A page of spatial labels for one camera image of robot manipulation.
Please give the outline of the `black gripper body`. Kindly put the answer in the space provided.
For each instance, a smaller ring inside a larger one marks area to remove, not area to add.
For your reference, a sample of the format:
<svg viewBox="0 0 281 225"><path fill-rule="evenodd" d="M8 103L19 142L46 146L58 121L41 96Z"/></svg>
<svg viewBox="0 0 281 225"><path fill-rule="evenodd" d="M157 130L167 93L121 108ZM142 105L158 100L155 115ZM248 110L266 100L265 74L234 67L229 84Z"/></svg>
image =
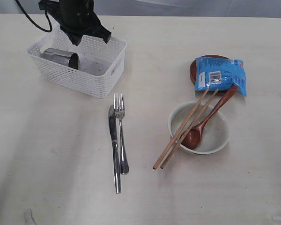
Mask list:
<svg viewBox="0 0 281 225"><path fill-rule="evenodd" d="M92 0L41 0L38 6L67 32L79 35L100 32L101 23L94 12Z"/></svg>

